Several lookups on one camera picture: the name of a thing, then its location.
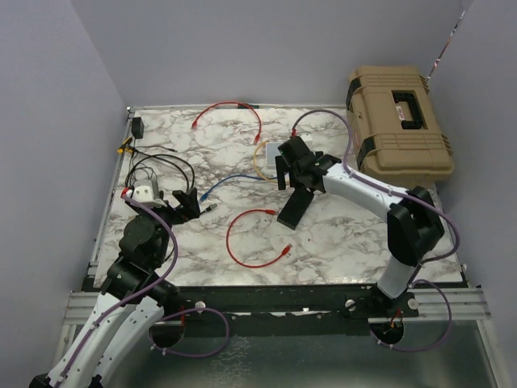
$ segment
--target wall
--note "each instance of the wall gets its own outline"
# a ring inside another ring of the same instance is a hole
[[[458,222],[460,257],[485,290],[517,382],[517,3],[476,1],[431,79],[431,98],[455,150],[456,171],[442,187]]]
[[[127,112],[68,0],[3,2],[0,53],[0,386],[19,388],[51,366]]]
[[[357,66],[428,74],[461,0],[72,0],[129,105],[344,103]]]

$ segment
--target red connector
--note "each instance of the red connector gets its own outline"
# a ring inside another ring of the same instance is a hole
[[[257,111],[254,110],[254,108],[249,105],[248,103],[241,103],[239,101],[222,101],[220,103],[215,103],[213,105],[210,105],[208,108],[206,108],[204,111],[202,111],[196,118],[194,121],[192,121],[192,126],[191,128],[192,129],[196,129],[197,128],[197,120],[200,119],[200,117],[202,115],[204,115],[205,112],[209,111],[210,109],[214,108],[214,107],[217,107],[219,105],[225,105],[225,104],[236,104],[237,107],[244,107],[244,108],[247,108],[247,109],[250,109],[253,114],[255,115],[255,117],[257,117],[257,120],[258,120],[258,133],[257,133],[257,136],[255,136],[255,139],[253,141],[253,144],[257,144],[260,140],[260,134],[262,132],[262,121],[260,120],[260,117],[259,117],[259,114],[257,113]]]
[[[239,260],[238,258],[236,258],[234,255],[233,255],[233,252],[231,251],[231,249],[229,248],[229,232],[231,231],[232,229],[232,226],[233,224],[235,224],[235,222],[242,216],[246,215],[246,214],[249,214],[249,213],[256,213],[256,212],[262,212],[262,213],[265,213],[265,214],[269,214],[269,215],[276,215],[276,211],[275,210],[272,210],[272,209],[252,209],[252,210],[246,210],[244,213],[241,213],[239,214],[238,216],[236,216],[233,221],[230,222],[229,224],[229,227],[228,227],[228,231],[226,232],[226,249],[228,250],[228,253],[230,255],[230,257],[233,259],[233,261],[243,267],[246,267],[246,268],[264,268],[264,267],[267,267],[268,265],[272,265],[274,263],[276,263],[278,260],[282,259],[284,256],[286,256],[287,253],[289,253],[289,251],[291,250],[291,247],[292,245],[291,244],[288,244],[283,250],[282,250],[282,253],[280,253],[276,259],[273,259],[272,261],[269,261],[267,263],[264,263],[264,264],[258,264],[258,265],[251,265],[251,264],[245,264],[243,263],[241,260]]]

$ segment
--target marble tabletop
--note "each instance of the marble tabletop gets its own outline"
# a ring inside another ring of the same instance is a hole
[[[263,141],[285,141],[292,123],[308,109],[259,109],[263,121]],[[199,194],[232,174],[255,175],[252,165],[253,144],[258,124],[246,109],[222,108],[207,112],[198,122],[191,122],[200,110],[141,110],[145,124],[144,138],[137,146],[168,146],[178,151],[195,168],[195,185]],[[313,150],[343,156],[347,129],[333,116],[317,113],[306,117],[298,127],[299,134],[310,133]],[[163,150],[148,148],[147,153]],[[116,260],[118,242],[135,213],[120,199],[128,171],[126,155],[117,184],[116,196],[109,214],[104,240],[99,250],[95,286],[100,286],[106,271]],[[347,161],[355,167],[355,158]],[[174,204],[172,190],[186,188],[184,178],[173,168],[147,162],[158,174],[160,189]],[[258,165],[265,165],[263,152]],[[248,264],[274,259],[288,244],[289,254],[277,263],[260,269],[249,269],[232,261],[225,247],[229,223],[241,212],[253,209],[280,211],[292,189],[278,191],[275,184],[236,178],[216,188],[201,203],[218,206],[199,219],[174,227],[179,243],[179,259],[167,280],[179,285],[321,285],[374,283],[385,270],[389,258],[386,224],[366,209],[341,197],[318,193],[296,230],[279,224],[274,216],[253,213],[240,219],[232,229],[233,253]],[[432,192],[435,202],[439,199]],[[448,251],[451,236],[439,241],[429,256]],[[157,270],[162,274],[168,262]],[[424,266],[418,278],[439,282],[462,281],[457,257],[451,256]]]

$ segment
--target purple cable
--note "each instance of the purple cable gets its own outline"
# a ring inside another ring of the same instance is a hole
[[[156,221],[160,222],[160,224],[162,224],[163,228],[166,230],[166,232],[169,234],[170,236],[170,239],[172,240],[172,245],[173,245],[173,249],[174,249],[174,254],[173,254],[173,257],[172,257],[172,262],[170,263],[170,266],[168,267],[168,269],[165,271],[165,273],[160,276],[159,278],[157,278],[153,283],[151,283],[150,285],[148,285],[147,287],[144,287],[143,289],[141,289],[140,291],[132,294],[132,295],[129,295],[128,297],[122,299],[120,302],[117,302],[115,305],[113,305],[112,307],[110,307],[109,309],[107,309],[106,311],[104,311],[94,322],[93,322],[93,325],[92,327],[94,328],[90,328],[90,330],[88,330],[86,332],[86,334],[84,335],[84,337],[82,338],[81,342],[79,343],[79,345],[77,346],[77,348],[75,349],[74,353],[72,353],[72,356],[70,357],[70,359],[68,360],[68,362],[66,363],[65,367],[63,368],[63,371],[60,373],[60,376],[61,377],[65,377],[66,374],[68,373],[68,371],[70,370],[70,368],[72,367],[72,364],[74,363],[75,359],[78,357],[80,351],[82,350],[82,348],[85,346],[86,342],[88,341],[88,339],[90,338],[91,334],[94,332],[95,328],[99,326],[99,324],[109,315],[111,314],[114,310],[118,309],[119,307],[127,304],[128,302],[132,301],[133,299],[137,298],[137,297],[140,297],[142,295],[146,295],[154,286],[160,284],[162,281],[165,280],[166,277],[169,276],[169,274],[172,272],[172,269],[174,268],[174,266],[176,265],[176,261],[178,261],[178,241],[176,240],[176,236],[174,236],[174,233],[172,232],[172,229],[166,224],[165,221],[162,220],[162,218],[160,216],[158,216],[153,210],[151,210],[150,208],[148,208],[147,206],[141,204],[140,202],[137,202],[135,201],[133,198],[129,198],[127,196],[124,196],[122,198],[123,200],[126,200],[127,202],[129,202],[131,205],[133,206],[136,206],[142,210],[144,210],[146,213],[148,213],[152,218],[154,218]],[[54,388],[58,388],[59,386],[61,385],[61,382],[56,382],[56,385],[54,386]]]
[[[308,115],[312,115],[313,113],[318,113],[318,112],[329,113],[332,116],[335,116],[335,117],[339,118],[346,125],[346,127],[348,129],[348,143],[347,143],[347,149],[345,150],[345,156],[344,156],[344,159],[343,159],[343,168],[345,169],[345,171],[348,174],[350,174],[354,179],[357,179],[358,181],[363,182],[363,183],[367,184],[368,186],[370,186],[372,188],[375,188],[376,190],[379,190],[381,192],[385,192],[386,194],[388,194],[390,196],[393,195],[393,196],[398,196],[399,198],[403,198],[405,200],[412,200],[413,202],[423,206],[424,208],[429,209],[430,211],[438,214],[440,217],[442,217],[451,226],[451,229],[454,232],[454,245],[453,245],[452,249],[449,252],[444,253],[442,255],[437,255],[436,257],[431,257],[429,259],[421,260],[420,263],[418,264],[418,269],[417,269],[417,271],[415,271],[414,276],[416,276],[416,274],[418,273],[419,269],[425,263],[429,263],[431,261],[436,261],[436,260],[441,260],[441,259],[444,259],[444,258],[446,258],[446,257],[448,257],[450,255],[453,255],[454,253],[456,253],[456,251],[460,247],[460,231],[458,230],[458,227],[457,227],[456,223],[447,214],[445,214],[441,210],[437,209],[435,206],[429,205],[427,202],[425,202],[423,200],[420,200],[419,198],[416,198],[414,196],[410,196],[409,194],[406,194],[404,192],[391,192],[387,188],[384,188],[383,186],[380,186],[378,183],[372,182],[369,179],[365,179],[362,176],[354,174],[354,172],[347,165],[347,155],[350,153],[350,148],[352,146],[351,134],[353,133],[353,129],[348,124],[347,119],[345,119],[339,113],[331,111],[330,109],[323,109],[323,108],[313,109],[312,111],[308,111],[308,112],[304,113],[303,115],[301,115],[300,117],[298,117],[298,120],[295,121],[294,125],[292,126],[292,129],[295,129],[296,126],[298,125],[298,123],[300,123],[300,121],[304,117],[306,117]]]
[[[437,348],[438,346],[440,346],[441,344],[443,344],[443,342],[445,342],[445,340],[449,337],[449,335],[451,334],[451,329],[452,329],[452,311],[451,311],[451,304],[449,303],[449,300],[447,299],[447,297],[445,296],[445,293],[443,293],[443,291],[441,289],[439,289],[439,287],[437,285],[435,285],[434,283],[431,283],[430,281],[428,280],[424,280],[424,279],[421,279],[421,280],[417,280],[415,281],[414,283],[412,283],[411,285],[417,285],[417,284],[421,284],[421,283],[424,283],[424,284],[427,284],[427,285],[430,285],[432,288],[434,288],[436,291],[439,292],[439,294],[442,296],[443,298],[443,301],[445,302],[445,306],[447,307],[447,312],[448,312],[448,316],[449,316],[449,319],[448,319],[448,323],[447,323],[447,329],[445,329],[445,332],[442,334],[442,336],[436,341],[434,342],[433,344],[431,345],[427,345],[427,346],[424,346],[423,348],[399,348],[397,346],[393,346],[393,345],[388,345],[387,343],[385,342],[382,342],[376,335],[375,333],[370,330],[370,334],[373,335],[373,337],[377,340],[377,343],[380,345],[380,346],[384,346],[385,348],[389,348],[391,350],[394,350],[396,352],[404,352],[404,353],[417,353],[417,352],[425,352],[427,350],[431,350],[431,349],[434,349],[434,348]]]
[[[214,349],[214,350],[212,350],[211,352],[208,352],[208,353],[200,353],[200,354],[183,353],[183,352],[178,352],[176,350],[172,350],[172,349],[169,349],[169,348],[160,348],[160,347],[156,346],[156,344],[154,343],[153,336],[151,335],[151,332],[149,331],[149,341],[151,341],[151,344],[153,344],[152,349],[156,348],[156,349],[161,350],[162,352],[165,352],[165,353],[174,354],[176,356],[181,356],[181,357],[188,357],[188,358],[207,358],[207,357],[210,357],[210,356],[214,356],[218,352],[223,350],[225,348],[225,346],[228,344],[228,341],[229,341],[229,324],[228,324],[228,320],[226,319],[226,317],[220,311],[217,311],[217,310],[214,310],[214,309],[210,309],[208,307],[200,307],[200,308],[188,309],[188,310],[184,310],[184,311],[179,311],[178,313],[175,313],[175,314],[167,315],[165,318],[162,319],[162,322],[163,321],[168,321],[169,319],[173,319],[173,318],[179,317],[180,315],[195,313],[196,311],[197,312],[199,312],[199,311],[208,311],[210,313],[214,313],[214,314],[219,315],[221,317],[221,319],[223,320],[223,322],[225,324],[225,328],[226,328],[225,339],[223,340],[223,343],[221,345],[219,345],[216,349]]]

